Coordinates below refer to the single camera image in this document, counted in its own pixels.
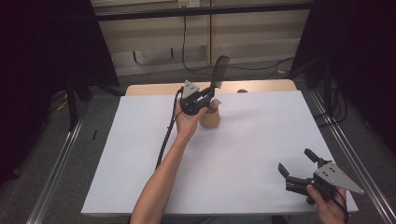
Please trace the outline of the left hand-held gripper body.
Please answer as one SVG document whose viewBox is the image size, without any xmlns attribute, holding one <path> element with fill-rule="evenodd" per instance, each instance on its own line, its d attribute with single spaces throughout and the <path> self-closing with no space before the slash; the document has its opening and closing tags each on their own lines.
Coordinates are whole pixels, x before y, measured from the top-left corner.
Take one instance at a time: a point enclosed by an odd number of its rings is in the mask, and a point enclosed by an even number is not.
<svg viewBox="0 0 396 224">
<path fill-rule="evenodd" d="M 201 96 L 200 88 L 186 80 L 182 87 L 182 96 L 180 100 L 181 109 L 187 115 L 196 115 L 202 108 L 199 105 L 200 101 L 204 98 L 212 99 L 214 96 L 215 94 Z"/>
</svg>

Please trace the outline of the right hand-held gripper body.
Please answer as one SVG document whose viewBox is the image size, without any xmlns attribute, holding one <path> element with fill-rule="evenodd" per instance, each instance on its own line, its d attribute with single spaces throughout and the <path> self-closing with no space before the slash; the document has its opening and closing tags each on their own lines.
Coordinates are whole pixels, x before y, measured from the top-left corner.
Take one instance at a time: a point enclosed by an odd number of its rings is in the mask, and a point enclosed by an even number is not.
<svg viewBox="0 0 396 224">
<path fill-rule="evenodd" d="M 287 169 L 284 169 L 284 178 L 286 190 L 306 196 L 306 202 L 311 205 L 315 202 L 306 189 L 307 185 L 316 188 L 324 200 L 334 201 L 334 194 L 338 188 L 359 194 L 364 193 L 364 190 L 332 161 L 319 167 L 310 178 L 302 179 L 291 176 Z"/>
</svg>

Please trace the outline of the tan cup with small figure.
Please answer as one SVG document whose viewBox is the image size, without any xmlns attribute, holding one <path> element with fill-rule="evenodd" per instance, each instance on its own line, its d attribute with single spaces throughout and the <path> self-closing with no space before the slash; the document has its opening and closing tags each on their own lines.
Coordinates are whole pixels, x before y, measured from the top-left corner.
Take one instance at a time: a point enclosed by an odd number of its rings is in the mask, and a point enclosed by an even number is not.
<svg viewBox="0 0 396 224">
<path fill-rule="evenodd" d="M 205 114 L 199 120 L 199 123 L 204 128 L 216 128 L 219 126 L 220 116 L 219 116 L 219 105 L 221 101 L 219 99 L 213 99 L 209 108 Z"/>
</svg>

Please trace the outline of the dark grey knife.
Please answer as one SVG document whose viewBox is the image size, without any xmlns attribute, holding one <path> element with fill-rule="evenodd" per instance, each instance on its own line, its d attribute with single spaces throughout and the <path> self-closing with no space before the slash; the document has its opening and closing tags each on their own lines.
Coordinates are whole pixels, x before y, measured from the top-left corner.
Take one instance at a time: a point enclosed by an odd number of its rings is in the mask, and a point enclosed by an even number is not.
<svg viewBox="0 0 396 224">
<path fill-rule="evenodd" d="M 217 58 L 211 78 L 211 90 L 214 90 L 215 88 L 221 88 L 221 84 L 225 77 L 230 60 L 231 58 L 225 55 L 221 55 Z"/>
</svg>

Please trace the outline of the person's left hand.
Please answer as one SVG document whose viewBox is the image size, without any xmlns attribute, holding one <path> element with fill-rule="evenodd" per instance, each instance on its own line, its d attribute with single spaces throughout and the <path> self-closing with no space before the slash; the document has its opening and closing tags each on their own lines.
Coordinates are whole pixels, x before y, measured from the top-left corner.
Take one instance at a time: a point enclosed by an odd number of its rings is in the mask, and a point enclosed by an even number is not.
<svg viewBox="0 0 396 224">
<path fill-rule="evenodd" d="M 176 124 L 177 124 L 177 139 L 189 141 L 194 135 L 198 122 L 201 117 L 206 113 L 207 108 L 203 107 L 196 115 L 185 114 L 180 106 L 179 99 L 177 99 L 176 106 Z"/>
</svg>

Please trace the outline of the person's right hand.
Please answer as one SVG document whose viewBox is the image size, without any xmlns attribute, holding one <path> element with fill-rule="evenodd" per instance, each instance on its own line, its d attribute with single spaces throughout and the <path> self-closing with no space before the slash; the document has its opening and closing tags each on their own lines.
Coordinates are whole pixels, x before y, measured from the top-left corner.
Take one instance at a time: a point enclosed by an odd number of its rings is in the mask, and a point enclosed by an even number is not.
<svg viewBox="0 0 396 224">
<path fill-rule="evenodd" d="M 321 194 L 312 185 L 307 185 L 306 190 L 316 203 L 317 214 L 321 224 L 346 224 L 346 217 L 333 201 L 324 201 Z"/>
</svg>

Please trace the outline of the wooden table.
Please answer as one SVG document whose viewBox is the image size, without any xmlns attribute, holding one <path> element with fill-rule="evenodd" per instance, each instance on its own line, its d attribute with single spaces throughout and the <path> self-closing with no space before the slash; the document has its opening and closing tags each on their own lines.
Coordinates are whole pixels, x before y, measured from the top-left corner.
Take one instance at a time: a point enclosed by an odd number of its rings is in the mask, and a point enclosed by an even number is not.
<svg viewBox="0 0 396 224">
<path fill-rule="evenodd" d="M 131 85 L 126 96 L 137 95 L 174 95 L 183 86 L 182 83 Z M 263 92 L 263 91 L 296 91 L 297 88 L 289 79 L 223 81 L 216 93 Z"/>
</svg>

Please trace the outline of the white board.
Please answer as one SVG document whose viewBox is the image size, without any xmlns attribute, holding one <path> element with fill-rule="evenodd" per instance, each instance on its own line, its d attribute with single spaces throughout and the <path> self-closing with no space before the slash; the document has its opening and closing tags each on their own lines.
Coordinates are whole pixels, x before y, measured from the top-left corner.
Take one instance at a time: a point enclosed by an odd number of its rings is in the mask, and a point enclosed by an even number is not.
<svg viewBox="0 0 396 224">
<path fill-rule="evenodd" d="M 314 211 L 303 195 L 285 189 L 277 170 L 308 178 L 317 166 L 304 150 L 328 160 L 332 154 L 299 91 L 220 93 L 220 124 L 199 127 L 190 140 L 165 213 L 271 215 Z M 132 212 L 154 171 L 168 134 L 171 95 L 121 98 L 82 214 Z"/>
</svg>

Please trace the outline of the black stand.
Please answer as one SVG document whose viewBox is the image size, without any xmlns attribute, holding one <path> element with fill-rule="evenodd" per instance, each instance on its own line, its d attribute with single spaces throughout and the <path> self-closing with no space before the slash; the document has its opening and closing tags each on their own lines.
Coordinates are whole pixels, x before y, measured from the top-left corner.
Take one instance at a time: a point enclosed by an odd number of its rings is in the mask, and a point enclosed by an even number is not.
<svg viewBox="0 0 396 224">
<path fill-rule="evenodd" d="M 332 76 L 328 62 L 324 63 L 324 106 L 326 113 L 332 113 Z"/>
<path fill-rule="evenodd" d="M 65 87 L 69 108 L 70 131 L 77 127 L 79 119 L 76 96 L 78 96 L 82 102 L 89 102 L 92 99 L 92 92 L 89 89 L 90 86 L 97 87 L 114 96 L 123 96 L 126 93 L 126 90 L 123 90 L 120 86 L 110 86 L 85 75 L 70 75 L 67 78 Z"/>
</svg>

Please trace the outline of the black horizontal bar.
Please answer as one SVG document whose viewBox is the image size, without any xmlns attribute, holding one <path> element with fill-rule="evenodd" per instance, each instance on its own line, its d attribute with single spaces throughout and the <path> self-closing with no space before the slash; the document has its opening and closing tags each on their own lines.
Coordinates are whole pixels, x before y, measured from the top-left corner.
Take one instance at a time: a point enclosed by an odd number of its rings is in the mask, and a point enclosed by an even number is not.
<svg viewBox="0 0 396 224">
<path fill-rule="evenodd" d="M 316 5 L 317 4 L 314 1 L 310 1 L 310 2 L 245 5 L 245 6 L 175 8 L 175 9 L 158 9 L 158 10 L 135 11 L 135 12 L 101 13 L 94 15 L 92 18 L 95 21 L 125 21 L 125 20 L 205 16 L 205 15 L 220 15 L 220 14 L 234 14 L 234 13 L 303 10 L 303 9 L 311 9 Z"/>
</svg>

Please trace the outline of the dark curtain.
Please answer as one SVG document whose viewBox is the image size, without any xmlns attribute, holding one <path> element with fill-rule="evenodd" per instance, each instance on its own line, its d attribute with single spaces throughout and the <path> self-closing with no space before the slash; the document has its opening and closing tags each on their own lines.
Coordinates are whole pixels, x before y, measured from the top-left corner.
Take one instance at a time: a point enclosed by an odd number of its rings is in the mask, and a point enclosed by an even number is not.
<svg viewBox="0 0 396 224">
<path fill-rule="evenodd" d="M 314 87 L 328 69 L 396 154 L 396 0 L 313 0 L 292 64 Z"/>
<path fill-rule="evenodd" d="M 12 178 L 48 116 L 50 98 L 117 86 L 92 0 L 0 0 L 0 186 Z"/>
</svg>

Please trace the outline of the metal floor rail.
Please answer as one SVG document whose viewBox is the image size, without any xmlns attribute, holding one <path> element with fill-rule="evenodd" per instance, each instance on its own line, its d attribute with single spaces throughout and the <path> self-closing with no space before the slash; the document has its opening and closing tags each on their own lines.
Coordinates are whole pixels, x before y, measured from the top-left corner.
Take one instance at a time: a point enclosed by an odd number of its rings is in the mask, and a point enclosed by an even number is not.
<svg viewBox="0 0 396 224">
<path fill-rule="evenodd" d="M 364 193 L 352 195 L 359 211 L 351 224 L 396 224 L 396 155 L 381 137 L 368 128 L 353 105 L 341 105 L 345 119 L 326 113 L 320 91 L 309 91 L 306 100 L 338 165 L 358 182 Z"/>
<path fill-rule="evenodd" d="M 89 110 L 90 103 L 83 103 L 81 109 L 78 110 L 78 119 L 75 126 L 68 132 L 66 139 L 64 141 L 63 147 L 60 154 L 53 165 L 50 175 L 46 181 L 44 188 L 35 205 L 32 209 L 30 216 L 28 217 L 25 224 L 42 224 L 44 217 L 50 206 L 50 202 L 53 198 L 57 185 L 61 179 L 61 175 L 64 171 L 64 167 L 67 163 L 68 157 L 77 141 L 78 134 L 80 132 L 82 123 L 86 117 Z"/>
</svg>

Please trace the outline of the wall socket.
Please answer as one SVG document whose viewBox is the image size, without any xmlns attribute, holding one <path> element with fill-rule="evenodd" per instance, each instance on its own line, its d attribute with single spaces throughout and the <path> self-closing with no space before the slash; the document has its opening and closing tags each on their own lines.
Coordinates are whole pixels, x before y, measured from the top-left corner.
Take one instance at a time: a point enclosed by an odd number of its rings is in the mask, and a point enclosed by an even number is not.
<svg viewBox="0 0 396 224">
<path fill-rule="evenodd" d="M 200 0 L 177 0 L 177 2 L 180 8 L 201 6 Z"/>
</svg>

